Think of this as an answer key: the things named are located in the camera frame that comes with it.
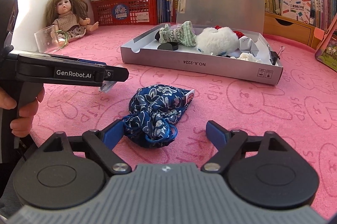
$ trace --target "doll hair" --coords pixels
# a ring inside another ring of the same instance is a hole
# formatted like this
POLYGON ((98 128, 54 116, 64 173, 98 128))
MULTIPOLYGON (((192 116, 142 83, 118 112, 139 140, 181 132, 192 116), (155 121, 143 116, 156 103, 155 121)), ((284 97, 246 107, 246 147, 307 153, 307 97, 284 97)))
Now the doll hair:
MULTIPOLYGON (((51 26, 53 22, 59 17, 56 11, 56 5, 62 0, 49 0, 46 6, 46 23, 51 26)), ((71 10, 76 15, 77 20, 85 19, 88 12, 88 4, 84 0, 69 0, 71 10)))

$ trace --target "product box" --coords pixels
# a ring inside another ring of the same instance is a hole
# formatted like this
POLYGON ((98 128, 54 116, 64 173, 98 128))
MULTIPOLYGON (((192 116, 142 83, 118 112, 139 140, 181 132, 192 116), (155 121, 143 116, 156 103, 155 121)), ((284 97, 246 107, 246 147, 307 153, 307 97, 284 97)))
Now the product box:
POLYGON ((276 85, 282 75, 280 60, 270 61, 268 43, 262 36, 265 0, 179 0, 177 23, 191 21, 198 35, 206 27, 228 26, 251 38, 252 54, 259 60, 251 62, 206 55, 196 47, 179 45, 176 51, 158 50, 156 33, 165 24, 155 26, 121 46, 124 63, 148 65, 276 85))
POLYGON ((310 21, 311 0, 281 0, 281 15, 306 24, 310 21))

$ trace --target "blue floral pouch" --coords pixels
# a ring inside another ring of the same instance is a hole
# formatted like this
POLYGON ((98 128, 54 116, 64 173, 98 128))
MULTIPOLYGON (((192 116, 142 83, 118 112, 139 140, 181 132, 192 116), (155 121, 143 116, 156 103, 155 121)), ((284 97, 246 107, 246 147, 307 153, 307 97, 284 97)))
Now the blue floral pouch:
POLYGON ((169 85, 139 88, 123 118, 124 135, 144 148, 169 145, 177 136, 174 126, 194 97, 194 90, 169 85))

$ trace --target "stuffed animal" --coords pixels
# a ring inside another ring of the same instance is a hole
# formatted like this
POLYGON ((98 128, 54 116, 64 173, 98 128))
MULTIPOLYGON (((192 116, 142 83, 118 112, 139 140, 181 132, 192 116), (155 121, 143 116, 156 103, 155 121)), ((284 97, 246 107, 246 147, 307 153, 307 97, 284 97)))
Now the stuffed animal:
POLYGON ((229 27, 205 28, 195 42, 199 52, 214 56, 227 56, 240 46, 238 36, 229 27))

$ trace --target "human hand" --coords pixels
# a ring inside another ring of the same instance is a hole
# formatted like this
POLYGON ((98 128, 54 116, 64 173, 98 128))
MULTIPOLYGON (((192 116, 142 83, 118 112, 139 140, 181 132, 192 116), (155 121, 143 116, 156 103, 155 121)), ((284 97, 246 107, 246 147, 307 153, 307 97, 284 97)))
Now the human hand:
MULTIPOLYGON (((36 99, 21 107, 19 109, 19 118, 11 122, 12 133, 20 138, 27 136, 31 129, 33 118, 37 113, 39 102, 42 102, 44 97, 44 88, 37 95, 36 99)), ((2 88, 0 88, 0 107, 3 109, 14 109, 16 107, 16 101, 11 98, 2 88)))

